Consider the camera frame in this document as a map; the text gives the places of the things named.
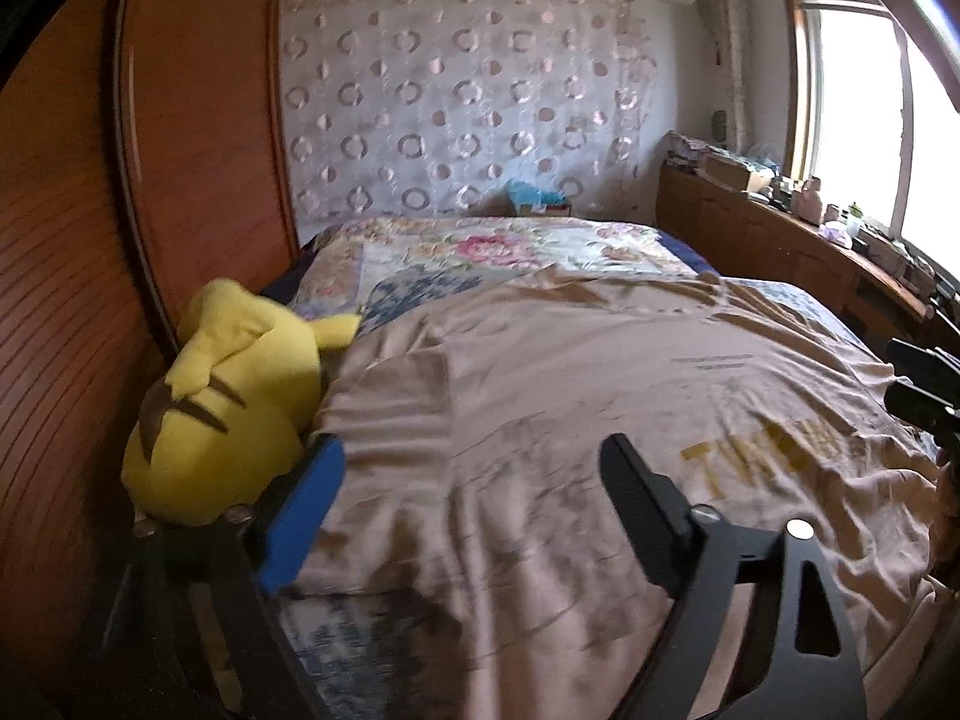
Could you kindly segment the yellow plush toy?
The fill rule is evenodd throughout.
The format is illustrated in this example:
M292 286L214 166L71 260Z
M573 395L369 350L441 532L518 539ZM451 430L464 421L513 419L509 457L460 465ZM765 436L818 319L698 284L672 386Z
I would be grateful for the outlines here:
M254 504L306 454L322 356L347 349L360 323L356 314L306 320L228 278L206 283L125 447L121 481L135 509L203 527Z

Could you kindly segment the pink ceramic figurine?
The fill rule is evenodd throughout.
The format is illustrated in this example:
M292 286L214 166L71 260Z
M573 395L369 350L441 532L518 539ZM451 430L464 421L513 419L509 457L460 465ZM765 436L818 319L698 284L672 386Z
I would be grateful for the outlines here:
M805 179L802 187L791 197L791 213L800 221L820 226L823 220L823 200L820 197L822 181L815 176Z

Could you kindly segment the long wooden sideboard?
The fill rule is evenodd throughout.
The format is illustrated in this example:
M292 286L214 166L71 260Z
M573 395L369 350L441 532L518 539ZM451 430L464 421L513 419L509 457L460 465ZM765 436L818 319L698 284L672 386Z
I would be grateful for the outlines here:
M880 266L743 193L664 164L656 226L725 277L799 286L876 353L892 338L958 351L958 328Z

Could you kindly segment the cardboard box on sideboard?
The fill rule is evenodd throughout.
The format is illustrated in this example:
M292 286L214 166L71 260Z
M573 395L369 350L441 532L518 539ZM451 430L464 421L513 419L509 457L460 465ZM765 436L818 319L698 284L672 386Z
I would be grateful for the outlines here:
M775 173L769 167L757 167L722 154L709 153L701 158L698 174L707 181L732 192L763 192L770 187Z

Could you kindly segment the teal item in box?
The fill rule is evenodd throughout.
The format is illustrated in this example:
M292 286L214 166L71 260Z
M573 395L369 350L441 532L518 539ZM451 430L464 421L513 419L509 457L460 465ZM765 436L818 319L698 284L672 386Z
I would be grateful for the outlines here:
M569 216L571 203L562 192L544 190L528 182L511 179L506 197L514 216Z

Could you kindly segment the wooden sliding wardrobe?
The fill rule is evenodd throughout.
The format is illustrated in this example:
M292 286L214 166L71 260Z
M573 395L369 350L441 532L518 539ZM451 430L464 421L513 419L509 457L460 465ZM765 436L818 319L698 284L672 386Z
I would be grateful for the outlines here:
M195 289L298 252L278 0L2 0L2 686L82 672L132 517L119 463Z

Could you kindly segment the sheer circle-patterned curtain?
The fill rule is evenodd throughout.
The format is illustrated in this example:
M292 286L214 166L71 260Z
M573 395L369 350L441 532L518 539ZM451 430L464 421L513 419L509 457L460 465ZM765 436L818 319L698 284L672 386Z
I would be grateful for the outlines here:
M654 75L635 0L281 0L296 222L486 215L515 182L612 215Z

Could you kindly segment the tied beige window curtain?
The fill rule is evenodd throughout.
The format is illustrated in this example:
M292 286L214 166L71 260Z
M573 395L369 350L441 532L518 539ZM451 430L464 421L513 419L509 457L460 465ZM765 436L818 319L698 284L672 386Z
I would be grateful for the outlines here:
M748 114L748 0L708 0L708 5L721 69L719 110L726 121L724 148L745 153L752 140Z

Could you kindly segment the window with wooden frame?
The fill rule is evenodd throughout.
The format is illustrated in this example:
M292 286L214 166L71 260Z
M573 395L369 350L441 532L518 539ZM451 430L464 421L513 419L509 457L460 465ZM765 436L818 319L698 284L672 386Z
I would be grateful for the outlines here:
M958 275L958 110L880 0L786 0L788 164L825 203L942 275Z

